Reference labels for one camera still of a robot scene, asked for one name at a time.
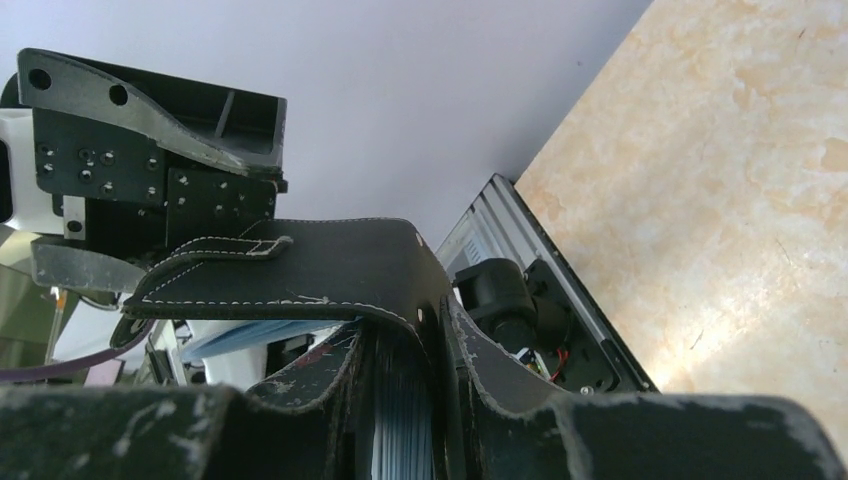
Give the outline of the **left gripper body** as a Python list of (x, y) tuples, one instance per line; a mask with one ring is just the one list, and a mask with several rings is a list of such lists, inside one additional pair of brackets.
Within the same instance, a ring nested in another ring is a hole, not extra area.
[(203, 147), (248, 156), (238, 173), (166, 148), (128, 128), (53, 110), (33, 112), (37, 186), (48, 193), (72, 245), (136, 261), (197, 237), (234, 236), (272, 216), (287, 188), (281, 169), (286, 108), (226, 108), (199, 131)]

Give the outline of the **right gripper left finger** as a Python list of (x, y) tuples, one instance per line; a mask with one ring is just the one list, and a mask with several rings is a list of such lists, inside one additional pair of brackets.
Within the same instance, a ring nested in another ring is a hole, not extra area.
[(344, 326), (248, 391), (10, 387), (5, 479), (351, 479), (344, 377), (360, 330)]

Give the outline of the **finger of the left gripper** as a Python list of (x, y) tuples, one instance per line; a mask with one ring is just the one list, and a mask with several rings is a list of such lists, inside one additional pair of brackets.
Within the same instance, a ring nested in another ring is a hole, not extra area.
[(283, 98), (36, 48), (20, 50), (17, 67), (26, 106), (117, 126), (235, 175), (283, 175)]
[(146, 275), (134, 264), (77, 248), (64, 238), (37, 238), (30, 248), (32, 278), (40, 286), (133, 293)]

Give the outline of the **black leather card holder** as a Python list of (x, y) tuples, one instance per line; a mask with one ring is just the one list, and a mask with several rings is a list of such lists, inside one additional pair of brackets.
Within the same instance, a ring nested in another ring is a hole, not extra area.
[(433, 407), (434, 479), (461, 463), (451, 432), (442, 302), (448, 277), (409, 222), (266, 220), (240, 236), (178, 247), (126, 301), (129, 321), (234, 321), (241, 327), (325, 327), (356, 319), (400, 330), (415, 345)]

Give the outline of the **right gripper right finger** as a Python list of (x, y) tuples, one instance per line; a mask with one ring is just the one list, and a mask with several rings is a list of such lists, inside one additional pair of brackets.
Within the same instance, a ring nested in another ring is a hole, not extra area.
[(473, 479), (843, 479), (819, 422), (774, 396), (569, 393), (446, 298)]

